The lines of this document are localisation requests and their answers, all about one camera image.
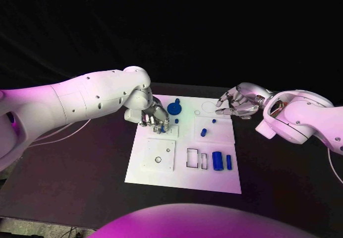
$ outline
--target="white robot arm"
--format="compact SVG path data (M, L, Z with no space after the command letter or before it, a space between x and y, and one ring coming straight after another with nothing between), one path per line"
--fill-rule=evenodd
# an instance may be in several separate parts
M331 150L343 155L343 107L335 107L319 94L305 90L274 93L253 83L241 83L220 98L218 106L231 97L234 107L220 109L217 114L251 119L261 108L264 120L257 131L269 139L279 134L290 142L303 144L315 135Z
M0 171L44 133L122 106L129 108L126 120L156 125L158 133L169 130L169 113L153 97L148 72L136 66L93 72L52 85L0 90Z

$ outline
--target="dark table surface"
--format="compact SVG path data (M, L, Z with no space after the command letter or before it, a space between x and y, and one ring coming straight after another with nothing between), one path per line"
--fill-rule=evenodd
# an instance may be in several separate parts
M155 94L218 98L228 88L152 84ZM320 237L343 237L343 186L328 149L257 131L263 115L233 118L243 194L126 183L137 125L122 110L91 120L67 140L29 148L0 190L0 216L99 229L123 215L169 203L207 203L250 211ZM61 132L68 135L84 122ZM343 176L343 157L332 153Z

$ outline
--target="black background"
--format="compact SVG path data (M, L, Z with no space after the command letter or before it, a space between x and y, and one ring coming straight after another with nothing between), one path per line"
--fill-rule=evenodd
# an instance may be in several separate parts
M306 89L342 105L341 12L341 1L6 0L0 88L137 65L153 82L253 82Z

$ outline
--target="white cable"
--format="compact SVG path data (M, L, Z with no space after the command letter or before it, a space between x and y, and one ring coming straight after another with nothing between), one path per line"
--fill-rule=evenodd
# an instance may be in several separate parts
M51 142L45 142L45 143L41 143L41 144L35 144L35 145L31 145L28 148L37 146L37 145L45 145L45 144L51 144L51 143L55 143L58 141L62 141L64 139L70 138L84 127L86 125L88 124L88 122L91 121L91 119L87 121L87 123L84 124L84 126L70 135L67 136L65 138L60 139L60 140L55 140L55 141L51 141Z
M331 157L331 149L329 149L329 148L328 148L328 156L329 156L329 162L331 162L332 169L333 169L333 172L335 172L335 174L336 174L336 177L338 177L338 179L341 180L341 182L343 183L342 178L341 178L341 176L338 175L336 170L335 170L335 166L333 166L333 163L332 163L332 157Z
M61 128L60 130L57 130L54 133L51 133L50 135L39 137L34 142L47 139L48 137L51 137L52 135L57 135L67 127L70 127L74 123L68 124L64 128Z

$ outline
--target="robotic hand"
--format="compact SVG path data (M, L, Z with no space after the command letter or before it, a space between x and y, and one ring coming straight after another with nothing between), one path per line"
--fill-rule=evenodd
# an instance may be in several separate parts
M65 82L0 90L0 171L54 128L129 109L126 120L169 130L169 113L153 97L150 77L136 66L88 73Z
M217 114L251 119L263 109L257 131L269 139L279 134L292 143L303 144L315 135L343 155L343 107L335 107L319 94L305 90L276 93L253 83L241 83L220 98L217 106L231 97L234 107L217 110Z

